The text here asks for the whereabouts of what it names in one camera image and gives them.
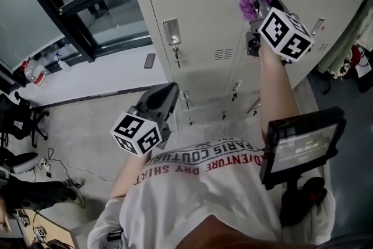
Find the plastic bottle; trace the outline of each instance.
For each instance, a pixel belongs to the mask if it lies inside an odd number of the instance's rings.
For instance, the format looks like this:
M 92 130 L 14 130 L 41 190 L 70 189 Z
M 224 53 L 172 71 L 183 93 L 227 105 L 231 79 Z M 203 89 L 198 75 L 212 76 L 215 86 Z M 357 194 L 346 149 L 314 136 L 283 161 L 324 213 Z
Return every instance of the plastic bottle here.
M 22 62 L 20 70 L 24 72 L 24 76 L 30 82 L 33 82 L 36 85 L 41 85 L 45 77 L 50 74 L 50 72 L 33 59 Z
M 54 61 L 56 61 L 59 64 L 61 69 L 69 69 L 70 66 L 65 61 L 60 60 L 59 59 L 60 56 L 61 56 L 60 53 L 57 51 L 56 54 L 54 55 Z

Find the chair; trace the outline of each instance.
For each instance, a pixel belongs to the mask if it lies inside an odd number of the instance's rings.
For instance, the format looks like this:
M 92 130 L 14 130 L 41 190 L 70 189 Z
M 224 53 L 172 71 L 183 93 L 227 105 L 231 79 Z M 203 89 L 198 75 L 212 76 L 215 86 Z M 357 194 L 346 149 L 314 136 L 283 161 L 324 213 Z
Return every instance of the chair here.
M 44 116 L 49 116 L 49 112 L 43 111 L 37 116 L 36 110 L 32 110 L 30 103 L 21 98 L 18 92 L 15 92 L 15 97 L 20 101 L 19 104 L 9 100 L 5 94 L 0 94 L 1 147 L 4 147 L 7 140 L 6 135 L 11 134 L 18 140 L 31 135 L 32 145 L 36 148 L 35 132 L 38 132 L 44 140 L 48 139 L 48 136 L 44 135 L 39 129 L 38 123 Z M 15 121 L 23 123 L 21 129 L 15 125 Z
M 9 149 L 0 148 L 0 173 L 5 171 L 4 167 L 14 174 L 30 171 L 36 166 L 37 159 L 37 153 L 22 153 L 16 156 Z

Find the shoe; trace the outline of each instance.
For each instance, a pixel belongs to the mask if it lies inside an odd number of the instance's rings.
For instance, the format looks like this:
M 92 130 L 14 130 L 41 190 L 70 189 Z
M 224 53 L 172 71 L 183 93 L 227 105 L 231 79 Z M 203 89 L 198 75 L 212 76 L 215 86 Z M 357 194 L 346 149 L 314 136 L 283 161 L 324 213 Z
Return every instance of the shoe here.
M 74 200 L 74 202 L 79 207 L 81 207 L 82 209 L 84 209 L 86 207 L 86 203 L 84 202 L 84 199 L 83 199 L 82 195 L 80 194 L 79 189 L 76 188 L 73 185 L 67 185 L 66 187 L 69 188 L 69 189 L 71 189 L 72 191 L 74 191 L 74 193 L 76 194 L 76 199 Z
M 67 179 L 67 180 L 64 180 L 64 181 L 61 181 L 61 183 L 64 184 L 64 186 L 66 188 L 68 188 L 69 186 L 72 186 L 73 184 L 71 183 L 71 180 Z

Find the hand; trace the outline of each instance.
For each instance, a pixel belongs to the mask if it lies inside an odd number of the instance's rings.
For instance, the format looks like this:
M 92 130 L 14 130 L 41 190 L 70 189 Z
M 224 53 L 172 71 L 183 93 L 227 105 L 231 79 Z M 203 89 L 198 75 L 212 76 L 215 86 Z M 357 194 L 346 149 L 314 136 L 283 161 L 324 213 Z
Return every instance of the hand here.
M 2 195 L 0 195 L 0 232 L 8 232 L 8 226 L 6 225 L 6 206 L 5 200 Z
M 0 223 L 0 232 L 7 233 L 9 232 L 8 225 L 6 225 L 6 222 Z

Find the wall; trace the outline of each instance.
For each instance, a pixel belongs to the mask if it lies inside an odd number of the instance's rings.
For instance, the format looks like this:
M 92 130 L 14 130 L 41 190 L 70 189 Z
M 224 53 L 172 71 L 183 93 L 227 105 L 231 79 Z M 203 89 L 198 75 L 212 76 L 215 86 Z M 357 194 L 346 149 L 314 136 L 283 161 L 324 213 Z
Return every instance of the wall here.
M 158 57 L 152 69 L 144 69 L 148 53 L 155 53 L 153 45 L 135 48 L 100 57 L 89 64 L 82 62 L 69 70 L 62 70 L 46 77 L 42 85 L 33 83 L 18 89 L 19 94 L 35 106 L 61 101 L 113 93 L 166 83 Z

